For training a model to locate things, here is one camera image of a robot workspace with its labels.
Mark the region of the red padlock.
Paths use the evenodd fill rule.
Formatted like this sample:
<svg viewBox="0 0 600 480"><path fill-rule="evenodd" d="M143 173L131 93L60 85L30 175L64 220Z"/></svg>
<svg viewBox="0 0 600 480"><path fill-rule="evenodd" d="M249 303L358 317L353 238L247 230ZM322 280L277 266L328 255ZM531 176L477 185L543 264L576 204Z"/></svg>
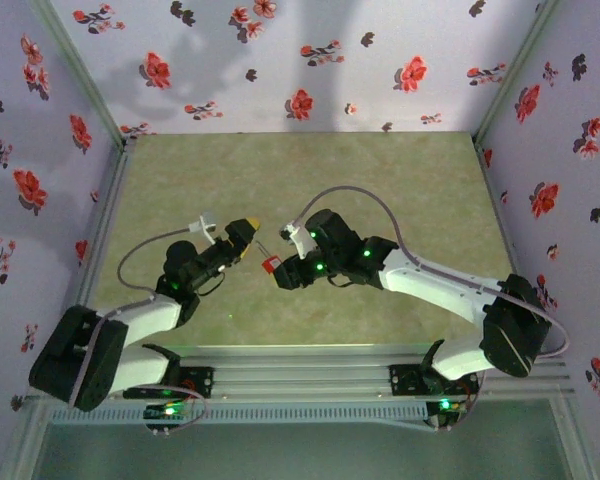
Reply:
<svg viewBox="0 0 600 480"><path fill-rule="evenodd" d="M268 274L272 274L282 264L280 258L277 255L272 254L259 240L256 241L256 246L264 256L262 262L263 269Z"/></svg>

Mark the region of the aluminium side rail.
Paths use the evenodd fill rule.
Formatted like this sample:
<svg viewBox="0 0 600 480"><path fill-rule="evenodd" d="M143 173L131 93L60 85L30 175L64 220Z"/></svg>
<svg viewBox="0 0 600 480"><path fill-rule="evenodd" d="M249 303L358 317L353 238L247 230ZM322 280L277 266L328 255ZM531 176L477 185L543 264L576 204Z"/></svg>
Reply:
<svg viewBox="0 0 600 480"><path fill-rule="evenodd" d="M95 298L110 231L115 224L114 216L119 196L136 144L136 139L124 139L121 149L114 150L110 155L99 188L99 201L95 204L87 224L85 257L69 283L61 313L74 305L88 305Z"/></svg>
<svg viewBox="0 0 600 480"><path fill-rule="evenodd" d="M517 353L531 355L532 352L541 349L550 324L542 315L529 310L530 307L534 307L543 311L543 308L535 287L523 275L518 265L510 230L505 222L504 205L496 197L496 189L487 173L485 150L474 137L471 140L512 269L506 279L498 281L495 287L496 300L487 308L487 338L491 343L506 343Z"/></svg>

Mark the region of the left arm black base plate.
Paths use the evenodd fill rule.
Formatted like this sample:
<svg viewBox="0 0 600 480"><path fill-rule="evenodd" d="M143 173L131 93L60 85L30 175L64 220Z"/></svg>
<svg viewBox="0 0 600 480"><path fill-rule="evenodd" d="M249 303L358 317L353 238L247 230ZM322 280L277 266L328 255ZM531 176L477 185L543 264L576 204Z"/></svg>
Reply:
<svg viewBox="0 0 600 480"><path fill-rule="evenodd" d="M178 367L168 373L166 378L159 383L158 389L131 388L124 390L124 399L185 399L197 392L205 399L211 396L214 386L214 373L212 367Z"/></svg>

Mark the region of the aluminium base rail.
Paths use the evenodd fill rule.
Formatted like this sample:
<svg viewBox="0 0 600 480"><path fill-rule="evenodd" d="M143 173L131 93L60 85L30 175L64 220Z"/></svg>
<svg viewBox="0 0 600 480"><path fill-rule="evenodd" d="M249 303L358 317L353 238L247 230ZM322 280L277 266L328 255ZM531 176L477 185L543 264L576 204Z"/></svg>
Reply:
<svg viewBox="0 0 600 480"><path fill-rule="evenodd" d="M419 365L424 353L401 345L206 346L181 348L184 367L214 369L210 399L223 402L388 401L393 365ZM486 371L479 398L575 396L561 358L536 361L514 378Z"/></svg>

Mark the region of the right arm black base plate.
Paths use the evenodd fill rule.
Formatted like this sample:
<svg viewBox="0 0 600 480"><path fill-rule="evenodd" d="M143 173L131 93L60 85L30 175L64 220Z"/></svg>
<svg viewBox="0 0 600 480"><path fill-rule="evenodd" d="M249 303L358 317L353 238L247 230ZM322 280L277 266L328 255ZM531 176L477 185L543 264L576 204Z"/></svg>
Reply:
<svg viewBox="0 0 600 480"><path fill-rule="evenodd" d="M479 380L474 374L449 380L416 364L390 365L388 372L393 396L467 396L479 391Z"/></svg>

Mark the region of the aluminium corner post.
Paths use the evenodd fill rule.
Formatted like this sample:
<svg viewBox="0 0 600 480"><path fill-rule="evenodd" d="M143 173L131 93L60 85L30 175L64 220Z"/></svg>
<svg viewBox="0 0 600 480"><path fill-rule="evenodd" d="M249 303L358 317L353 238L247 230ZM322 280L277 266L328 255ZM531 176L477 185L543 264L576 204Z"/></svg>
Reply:
<svg viewBox="0 0 600 480"><path fill-rule="evenodd" d="M84 94L90 106L96 112L99 120L105 127L110 139L119 151L123 151L126 142L123 140L114 119L109 112L104 97L99 92L86 64L81 58L68 31L64 27L59 15L54 9L51 0L26 0L38 21L53 39L59 54L71 72L76 85Z"/></svg>
<svg viewBox="0 0 600 480"><path fill-rule="evenodd" d="M525 36L521 47L514 56L507 73L504 76L503 82L497 91L496 96L489 105L478 129L472 134L474 145L478 145L486 136L491 125L498 115L507 95L512 90L517 77L525 68L526 62L530 55L534 52L536 44L544 35L549 23L552 20L556 10L564 3L565 0L542 0L536 10L536 16L532 22L530 29Z"/></svg>

